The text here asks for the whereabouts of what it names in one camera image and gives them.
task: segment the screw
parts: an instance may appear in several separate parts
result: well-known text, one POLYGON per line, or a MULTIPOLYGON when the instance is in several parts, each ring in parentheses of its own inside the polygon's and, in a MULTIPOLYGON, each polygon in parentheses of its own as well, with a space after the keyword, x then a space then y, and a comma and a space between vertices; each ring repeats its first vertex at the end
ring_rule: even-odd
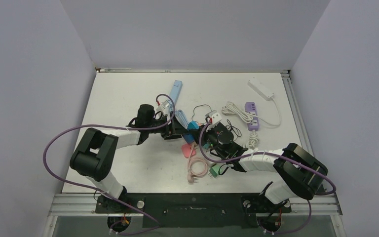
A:
POLYGON ((138 209, 142 209, 144 206, 145 206, 145 202, 144 201, 140 200, 140 201, 137 202, 137 208, 138 209))
POLYGON ((246 208, 249 208, 249 207, 251 207, 251 202, 249 200, 246 200, 243 202, 243 206, 246 208))

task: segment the glass panel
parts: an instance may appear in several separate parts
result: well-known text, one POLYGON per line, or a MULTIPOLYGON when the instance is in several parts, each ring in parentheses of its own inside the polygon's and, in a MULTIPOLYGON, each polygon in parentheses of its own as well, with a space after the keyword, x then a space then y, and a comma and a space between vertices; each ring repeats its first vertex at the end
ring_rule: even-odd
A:
MULTIPOLYGON (((281 231, 292 230, 300 226, 307 219, 306 216, 283 216, 281 231)), ((127 232, 141 230, 142 217, 134 217, 127 232)), ((59 217, 54 237, 113 237, 108 234, 106 217, 59 217)), ((223 228, 160 228, 144 234, 146 237, 179 236, 263 236, 260 229, 241 229, 240 227, 223 228)), ((287 237, 335 237, 335 231, 330 216, 312 216, 310 223, 301 231, 284 235, 287 237)))

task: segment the white table surface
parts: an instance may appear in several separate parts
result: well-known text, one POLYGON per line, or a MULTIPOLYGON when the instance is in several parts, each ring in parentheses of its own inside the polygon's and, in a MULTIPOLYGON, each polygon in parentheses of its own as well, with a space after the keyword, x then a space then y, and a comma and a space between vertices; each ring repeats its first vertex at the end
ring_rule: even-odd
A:
MULTIPOLYGON (((251 78, 259 79, 270 88, 282 114, 278 128, 259 130, 259 149, 274 150, 286 147, 290 142, 300 144, 281 74, 272 73, 98 73, 92 87, 82 124, 125 126, 137 114, 141 104, 156 106, 155 97, 169 94, 175 80, 183 87, 177 101, 177 109, 185 112, 190 120, 195 106, 209 104, 221 113, 226 101, 241 108, 245 102, 255 102, 259 116, 277 123, 274 104, 266 101, 248 87, 251 78)), ((208 107, 197 108, 195 120, 203 121, 208 107)), ((248 140, 250 132, 238 117, 223 116, 242 131, 237 143, 248 140)), ((79 132, 79 142, 85 129, 79 132)), ((269 181, 280 179, 276 173, 252 171, 247 173, 229 169, 218 178, 208 175, 196 183, 187 182, 187 159, 181 153, 183 139, 164 141, 159 134, 151 134, 139 146, 116 151, 111 172, 129 193, 253 193, 260 192, 269 181)), ((67 179, 92 185, 85 177, 69 168, 67 179)), ((87 188, 64 184, 63 193, 92 193, 87 188)))

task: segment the purple power strip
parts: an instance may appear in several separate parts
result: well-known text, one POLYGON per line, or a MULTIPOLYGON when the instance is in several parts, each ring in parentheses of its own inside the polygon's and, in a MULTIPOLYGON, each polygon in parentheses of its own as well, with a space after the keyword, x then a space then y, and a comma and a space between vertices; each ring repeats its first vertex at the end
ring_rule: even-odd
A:
MULTIPOLYGON (((254 102, 246 102, 245 104, 245 111, 252 114, 252 115, 258 115, 256 111, 256 106, 254 102)), ((249 131, 258 131, 259 130, 259 119, 254 117, 254 119, 248 123, 248 130, 249 131)))

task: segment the white wall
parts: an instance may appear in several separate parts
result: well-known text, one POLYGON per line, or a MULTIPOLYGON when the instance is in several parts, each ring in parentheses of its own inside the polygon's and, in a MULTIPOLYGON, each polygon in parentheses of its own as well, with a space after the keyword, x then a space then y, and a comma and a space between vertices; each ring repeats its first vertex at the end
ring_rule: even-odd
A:
POLYGON ((61 0, 102 68, 289 69, 329 0, 61 0))
POLYGON ((379 237, 379 1, 331 0, 291 71, 349 237, 379 237))
MULTIPOLYGON (((0 0, 0 237, 41 236, 61 184, 46 143, 80 124, 92 63, 58 0, 0 0)), ((66 175, 74 134, 50 151, 66 175)))

